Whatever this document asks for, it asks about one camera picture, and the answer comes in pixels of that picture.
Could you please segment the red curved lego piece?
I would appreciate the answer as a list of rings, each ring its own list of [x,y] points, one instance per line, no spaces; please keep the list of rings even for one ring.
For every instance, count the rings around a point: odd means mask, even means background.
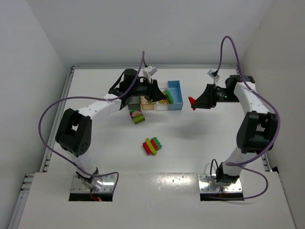
[[[193,100],[194,98],[193,98],[193,97],[191,97],[191,96],[189,96],[189,97],[188,97],[188,99],[189,99],[189,102],[190,102],[191,106],[193,106],[193,105],[194,105],[194,103],[193,103],[193,101],[192,101],[192,100]]]

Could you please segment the dark green lego brick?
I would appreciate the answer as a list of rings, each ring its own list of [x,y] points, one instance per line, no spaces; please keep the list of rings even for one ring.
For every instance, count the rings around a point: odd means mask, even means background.
[[[172,96],[172,94],[171,94],[171,92],[170,92],[169,90],[165,90],[163,93],[165,94],[166,99],[167,99],[167,98],[172,98],[172,99],[174,99],[173,96]]]

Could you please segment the red white green lego stack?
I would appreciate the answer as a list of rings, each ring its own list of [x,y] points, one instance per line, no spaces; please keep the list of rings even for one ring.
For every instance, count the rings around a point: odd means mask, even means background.
[[[145,121],[145,116],[139,107],[130,110],[129,113],[135,125]]]

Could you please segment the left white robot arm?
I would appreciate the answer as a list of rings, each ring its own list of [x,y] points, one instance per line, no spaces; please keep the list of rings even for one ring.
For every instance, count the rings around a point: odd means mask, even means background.
[[[134,69],[126,69],[101,99],[78,110],[65,110],[57,130],[55,141],[70,153],[75,163],[77,177],[91,190],[102,187],[102,176],[88,152],[92,127],[106,116],[122,110],[134,97],[143,96],[151,102],[165,101],[173,104],[170,92],[161,91],[157,80],[149,73],[139,76]]]

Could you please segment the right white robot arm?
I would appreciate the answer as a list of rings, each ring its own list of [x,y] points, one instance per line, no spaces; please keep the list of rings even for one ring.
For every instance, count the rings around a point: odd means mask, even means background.
[[[271,113],[258,97],[253,77],[230,75],[225,87],[208,84],[194,99],[188,98],[191,108],[211,109],[218,103],[239,103],[244,119],[236,136],[236,148],[216,170],[215,179],[223,185],[234,184],[242,169],[270,150],[279,132],[278,115]]]

